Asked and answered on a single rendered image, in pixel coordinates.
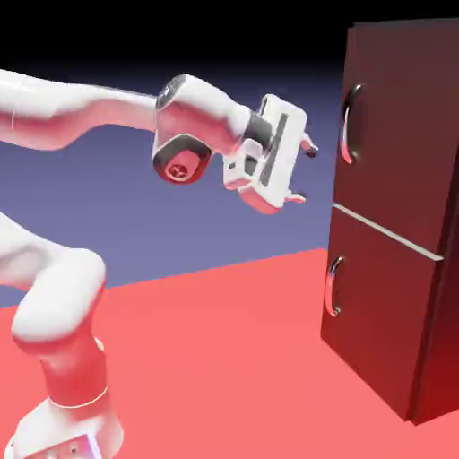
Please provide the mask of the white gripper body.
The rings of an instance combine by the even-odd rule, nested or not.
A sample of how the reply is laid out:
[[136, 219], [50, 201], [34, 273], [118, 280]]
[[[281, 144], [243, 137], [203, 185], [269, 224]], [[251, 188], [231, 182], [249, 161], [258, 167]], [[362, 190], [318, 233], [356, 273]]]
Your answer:
[[307, 114], [302, 108], [267, 94], [261, 115], [271, 124], [273, 137], [250, 183], [240, 187], [238, 195], [259, 212], [274, 214], [286, 203], [285, 195], [290, 190], [301, 138], [306, 131]]

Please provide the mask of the large dark brown cabinet door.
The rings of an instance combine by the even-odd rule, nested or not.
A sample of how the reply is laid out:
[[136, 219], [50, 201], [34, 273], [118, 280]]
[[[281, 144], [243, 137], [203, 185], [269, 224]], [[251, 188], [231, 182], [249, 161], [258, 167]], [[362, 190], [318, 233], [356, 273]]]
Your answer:
[[348, 31], [342, 95], [352, 165], [336, 161], [334, 201], [430, 253], [445, 253], [459, 151], [459, 20], [375, 22]]

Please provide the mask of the dark brown cabinet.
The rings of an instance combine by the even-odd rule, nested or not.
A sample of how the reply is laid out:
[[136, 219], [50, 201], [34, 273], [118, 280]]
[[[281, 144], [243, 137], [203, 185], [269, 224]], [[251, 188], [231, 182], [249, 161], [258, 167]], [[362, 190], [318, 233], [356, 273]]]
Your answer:
[[459, 410], [459, 18], [348, 31], [323, 340], [413, 424]]

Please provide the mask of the small dark brown cabinet door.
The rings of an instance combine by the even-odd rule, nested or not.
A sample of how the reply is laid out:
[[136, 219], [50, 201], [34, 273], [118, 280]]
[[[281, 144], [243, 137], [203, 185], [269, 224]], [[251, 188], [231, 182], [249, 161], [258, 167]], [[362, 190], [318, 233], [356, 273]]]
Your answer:
[[402, 419], [409, 417], [431, 289], [441, 261], [348, 213], [332, 210], [327, 269], [338, 256], [337, 317], [323, 340]]

